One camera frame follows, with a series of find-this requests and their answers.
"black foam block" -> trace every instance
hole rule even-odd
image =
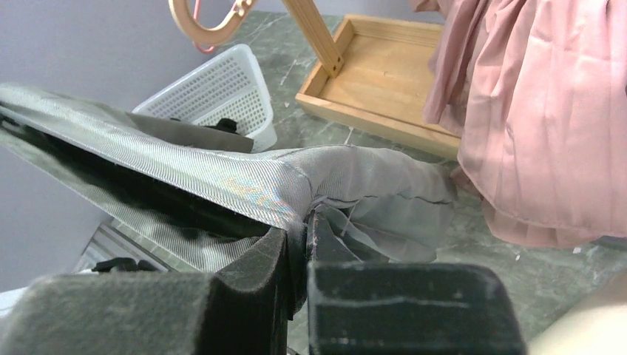
[[[486,268],[311,263],[308,295],[311,354],[526,353],[505,288]]]

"pink string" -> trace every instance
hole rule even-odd
[[[202,0],[196,0],[196,4],[194,5],[194,20],[198,21],[198,16],[200,15],[200,3]],[[199,50],[201,53],[209,54],[214,51],[215,46],[211,46],[209,48],[202,48],[198,43],[192,42],[194,47]]]

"gray wall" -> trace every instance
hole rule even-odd
[[[229,0],[206,3],[208,26],[230,8]],[[131,109],[208,58],[176,27],[165,0],[0,1],[0,82]],[[0,146],[0,291],[70,270],[105,219]]]

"wooden frame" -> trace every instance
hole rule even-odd
[[[312,115],[456,159],[459,138],[422,119],[440,34],[434,24],[346,16],[333,38],[342,71],[333,77],[318,63],[296,100]]]
[[[226,41],[257,0],[236,0],[225,20],[200,26],[187,0],[169,0],[174,20],[192,41]],[[283,0],[319,59],[296,95],[302,108],[322,118],[456,159],[460,139],[422,118],[433,77],[427,61],[441,26],[365,16],[346,16],[335,37],[314,0]]]

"wooden stick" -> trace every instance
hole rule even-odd
[[[337,77],[344,66],[344,58],[322,20],[314,0],[283,0],[283,4],[296,20],[329,76]]]

